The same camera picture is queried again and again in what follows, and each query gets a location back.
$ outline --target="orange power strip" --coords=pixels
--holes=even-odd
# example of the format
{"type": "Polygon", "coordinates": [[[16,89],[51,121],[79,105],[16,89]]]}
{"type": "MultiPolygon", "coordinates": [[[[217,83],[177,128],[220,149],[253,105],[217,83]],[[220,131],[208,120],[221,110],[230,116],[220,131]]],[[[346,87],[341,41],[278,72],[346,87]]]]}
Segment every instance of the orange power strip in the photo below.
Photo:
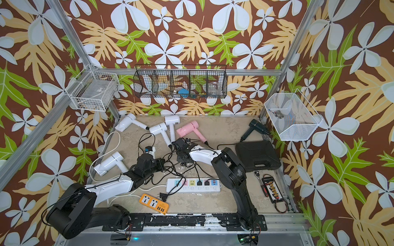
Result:
{"type": "Polygon", "coordinates": [[[156,210],[157,212],[160,212],[162,214],[166,214],[167,210],[169,208],[169,205],[165,202],[162,202],[153,196],[150,196],[148,194],[142,194],[139,203],[142,205],[145,205],[153,210],[156,210]]]}

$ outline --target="wall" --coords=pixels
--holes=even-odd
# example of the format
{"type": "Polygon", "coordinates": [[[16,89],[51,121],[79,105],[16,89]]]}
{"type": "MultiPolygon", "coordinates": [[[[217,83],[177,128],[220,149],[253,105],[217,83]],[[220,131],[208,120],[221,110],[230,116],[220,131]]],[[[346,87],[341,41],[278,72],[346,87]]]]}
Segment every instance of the wall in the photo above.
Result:
{"type": "MultiPolygon", "coordinates": [[[[155,64],[170,63],[278,69],[308,2],[81,0],[61,4],[72,17],[71,23],[91,61],[98,67],[134,68],[145,64],[163,68],[155,64]]],[[[137,115],[258,115],[274,80],[230,77],[227,97],[219,102],[139,99],[133,94],[132,76],[120,79],[117,107],[123,113],[137,115]]],[[[176,86],[184,87],[182,81],[176,86]]]]}
{"type": "Polygon", "coordinates": [[[329,0],[282,87],[324,117],[308,141],[274,142],[315,245],[394,244],[393,8],[329,0]]]}
{"type": "MultiPolygon", "coordinates": [[[[0,1],[0,165],[64,94],[82,65],[44,0],[0,1]]],[[[0,192],[0,245],[53,245],[40,221],[87,168],[112,126],[109,114],[70,107],[0,192]]]]}

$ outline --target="white hair dryer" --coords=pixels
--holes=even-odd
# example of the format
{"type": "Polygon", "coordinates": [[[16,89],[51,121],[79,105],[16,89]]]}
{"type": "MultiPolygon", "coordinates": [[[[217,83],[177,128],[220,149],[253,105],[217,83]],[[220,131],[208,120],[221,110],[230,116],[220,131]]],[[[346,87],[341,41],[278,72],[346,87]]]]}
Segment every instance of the white hair dryer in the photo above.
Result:
{"type": "Polygon", "coordinates": [[[115,127],[116,130],[123,132],[127,127],[129,127],[131,124],[135,124],[143,129],[149,130],[149,127],[138,120],[136,120],[136,116],[134,114],[127,114],[120,122],[119,124],[115,127]]]}
{"type": "Polygon", "coordinates": [[[164,117],[165,124],[169,126],[170,128],[170,137],[171,137],[171,142],[175,141],[175,129],[174,125],[180,123],[180,119],[178,115],[170,115],[164,117]]]}
{"type": "Polygon", "coordinates": [[[149,131],[150,131],[153,135],[158,135],[158,134],[161,133],[162,136],[163,136],[163,138],[164,138],[165,143],[168,145],[168,147],[170,147],[170,148],[172,149],[171,141],[170,141],[170,139],[168,138],[167,133],[166,133],[166,131],[167,131],[167,126],[165,125],[164,122],[163,122],[163,123],[160,123],[160,124],[158,124],[158,125],[156,125],[156,126],[151,127],[151,128],[149,129],[149,131]]]}
{"type": "Polygon", "coordinates": [[[96,165],[94,169],[96,172],[103,176],[107,171],[111,170],[114,166],[118,166],[122,173],[128,172],[128,168],[124,165],[123,156],[118,151],[110,155],[107,159],[103,160],[100,164],[96,165]]]}

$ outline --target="white power strip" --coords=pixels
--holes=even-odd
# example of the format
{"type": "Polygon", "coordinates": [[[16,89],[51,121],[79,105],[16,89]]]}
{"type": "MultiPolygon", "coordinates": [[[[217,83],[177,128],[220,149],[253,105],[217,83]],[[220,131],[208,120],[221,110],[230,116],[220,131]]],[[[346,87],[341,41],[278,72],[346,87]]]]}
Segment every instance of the white power strip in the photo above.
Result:
{"type": "MultiPolygon", "coordinates": [[[[184,186],[178,192],[195,192],[195,193],[202,193],[202,192],[219,192],[220,191],[220,181],[218,179],[210,179],[209,178],[201,178],[202,185],[197,185],[199,179],[198,178],[186,178],[186,181],[182,179],[182,183],[185,183],[184,186]]],[[[178,185],[172,192],[177,191],[181,184],[180,178],[169,178],[167,179],[167,188],[166,191],[170,192],[174,186],[178,185]]]]}

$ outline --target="white cable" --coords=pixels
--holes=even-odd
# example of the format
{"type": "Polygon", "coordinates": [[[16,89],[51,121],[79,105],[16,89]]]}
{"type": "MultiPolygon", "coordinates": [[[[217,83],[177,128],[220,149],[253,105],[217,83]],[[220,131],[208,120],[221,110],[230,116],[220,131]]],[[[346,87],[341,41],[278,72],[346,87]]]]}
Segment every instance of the white cable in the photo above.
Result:
{"type": "MultiPolygon", "coordinates": [[[[152,187],[152,188],[149,188],[149,189],[147,189],[147,190],[141,189],[141,188],[139,188],[139,189],[142,190],[142,191],[150,191],[150,190],[152,190],[152,189],[154,189],[154,188],[157,188],[157,187],[166,187],[166,185],[156,185],[156,186],[154,186],[154,187],[152,187]]],[[[125,195],[114,196],[115,198],[111,200],[111,202],[109,203],[108,207],[110,207],[110,206],[112,205],[113,201],[114,201],[116,198],[119,198],[119,197],[122,197],[122,196],[136,196],[136,197],[139,197],[139,198],[140,198],[141,196],[133,195],[133,193],[134,193],[136,190],[137,190],[137,189],[135,189],[135,190],[133,190],[132,192],[130,192],[130,193],[128,193],[128,194],[125,194],[125,195]]]]}
{"type": "Polygon", "coordinates": [[[114,134],[115,132],[119,135],[119,142],[118,142],[118,145],[117,145],[114,149],[108,151],[108,152],[105,153],[104,155],[99,156],[97,159],[95,159],[95,160],[92,162],[92,164],[90,165],[90,167],[89,167],[89,175],[90,175],[90,178],[91,178],[94,182],[96,182],[96,183],[104,183],[104,182],[110,181],[110,180],[112,180],[112,179],[118,177],[118,176],[115,176],[115,177],[112,177],[112,178],[107,179],[107,180],[95,180],[95,179],[93,178],[93,175],[92,175],[92,167],[93,167],[93,164],[94,164],[98,159],[100,159],[100,158],[102,158],[103,156],[105,156],[105,155],[111,153],[112,151],[116,150],[116,149],[119,147],[119,145],[121,144],[121,135],[119,134],[119,132],[113,131],[113,132],[111,132],[111,133],[108,135],[108,137],[105,139],[105,144],[104,144],[104,148],[103,148],[103,149],[105,149],[105,145],[108,143],[108,142],[107,142],[108,138],[109,138],[112,134],[114,134]]]}

